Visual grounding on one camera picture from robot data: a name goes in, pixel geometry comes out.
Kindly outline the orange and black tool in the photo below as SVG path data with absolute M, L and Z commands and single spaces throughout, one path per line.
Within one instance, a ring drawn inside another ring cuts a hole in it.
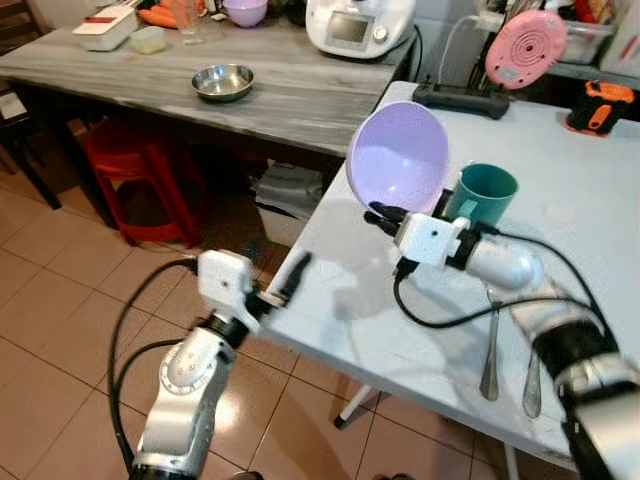
M 588 79 L 584 96 L 573 105 L 564 119 L 568 131 L 608 137 L 614 125 L 635 104 L 636 93 L 622 84 Z

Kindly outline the white kitchen appliance with screen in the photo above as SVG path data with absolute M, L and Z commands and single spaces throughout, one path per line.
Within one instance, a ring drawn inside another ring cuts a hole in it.
M 374 59 L 401 44 L 416 0 L 307 0 L 305 28 L 317 49 Z

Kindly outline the grey storage box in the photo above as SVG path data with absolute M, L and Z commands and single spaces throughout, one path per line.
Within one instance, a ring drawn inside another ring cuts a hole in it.
M 270 163 L 253 193 L 266 237 L 292 247 L 324 196 L 324 177 L 301 166 Z

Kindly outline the black stand base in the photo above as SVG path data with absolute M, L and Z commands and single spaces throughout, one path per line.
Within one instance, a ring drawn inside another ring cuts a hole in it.
M 417 84 L 411 100 L 426 108 L 486 116 L 493 120 L 502 119 L 509 110 L 509 100 L 503 93 L 433 82 Z

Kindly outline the red plastic stool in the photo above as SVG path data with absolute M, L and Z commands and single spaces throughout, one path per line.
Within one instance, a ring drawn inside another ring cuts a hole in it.
M 84 151 L 125 243 L 201 242 L 209 183 L 182 137 L 109 118 L 88 129 Z

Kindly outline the large purple plastic bowl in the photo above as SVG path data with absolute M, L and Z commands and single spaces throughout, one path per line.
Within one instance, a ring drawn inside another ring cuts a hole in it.
M 374 202 L 410 212 L 431 212 L 448 180 L 451 151 L 444 125 L 424 105 L 389 102 L 352 138 L 346 174 L 366 209 Z

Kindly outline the orange carrots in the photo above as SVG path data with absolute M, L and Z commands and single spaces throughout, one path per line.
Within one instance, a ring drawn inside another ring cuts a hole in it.
M 136 10 L 136 14 L 147 26 L 178 29 L 177 18 L 169 6 L 155 5 L 151 8 L 141 8 Z

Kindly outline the clear plastic container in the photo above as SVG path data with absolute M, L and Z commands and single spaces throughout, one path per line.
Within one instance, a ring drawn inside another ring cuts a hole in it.
M 564 50 L 559 63 L 590 65 L 602 50 L 605 41 L 616 32 L 616 26 L 564 20 L 567 29 Z

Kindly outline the teal plastic cup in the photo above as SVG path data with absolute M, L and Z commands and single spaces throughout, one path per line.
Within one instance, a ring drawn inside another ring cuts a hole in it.
M 467 165 L 454 183 L 443 216 L 497 227 L 517 193 L 518 180 L 506 169 L 484 163 Z

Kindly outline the pink round disc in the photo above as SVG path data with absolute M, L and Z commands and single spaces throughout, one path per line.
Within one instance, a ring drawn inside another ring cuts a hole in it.
M 486 77 L 504 90 L 529 87 L 561 59 L 567 37 L 567 24 L 557 13 L 530 10 L 517 14 L 486 51 Z

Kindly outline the small purple bowl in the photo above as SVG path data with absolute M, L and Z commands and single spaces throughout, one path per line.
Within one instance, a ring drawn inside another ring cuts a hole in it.
M 268 14 L 269 0 L 223 0 L 221 5 L 236 26 L 252 28 Z

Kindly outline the metal spoon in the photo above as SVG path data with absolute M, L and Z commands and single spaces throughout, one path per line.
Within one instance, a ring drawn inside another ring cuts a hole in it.
M 492 288 L 486 289 L 486 298 L 490 303 L 488 343 L 486 343 L 488 351 L 486 351 L 479 389 L 486 401 L 497 402 L 500 398 L 499 362 L 497 358 L 500 314 L 497 308 L 497 298 L 495 298 Z
M 529 419 L 538 419 L 541 413 L 541 365 L 538 352 L 530 348 L 527 357 L 524 393 L 522 393 L 522 410 Z

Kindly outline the dark wooden chair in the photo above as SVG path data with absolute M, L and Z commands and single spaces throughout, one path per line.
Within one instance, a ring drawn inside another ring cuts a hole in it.
M 12 163 L 26 175 L 28 182 L 40 193 L 45 204 L 52 210 L 59 210 L 61 202 L 58 196 L 38 173 L 37 166 L 45 166 L 45 161 L 40 159 L 35 147 L 28 141 L 28 137 L 35 133 L 36 129 L 37 125 L 13 88 L 5 87 L 0 90 L 0 147 L 8 152 Z

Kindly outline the small white round sticker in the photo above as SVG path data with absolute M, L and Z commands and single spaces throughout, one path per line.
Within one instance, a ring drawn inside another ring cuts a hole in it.
M 557 225 L 572 224 L 573 220 L 575 220 L 575 212 L 573 212 L 571 207 L 558 204 L 545 206 L 544 216 L 550 223 Z

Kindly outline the clear drinking glass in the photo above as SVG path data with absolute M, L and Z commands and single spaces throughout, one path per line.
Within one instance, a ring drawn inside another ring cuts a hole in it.
M 175 27 L 180 32 L 184 45 L 197 45 L 205 41 L 200 18 L 204 14 L 204 0 L 166 0 L 172 10 Z

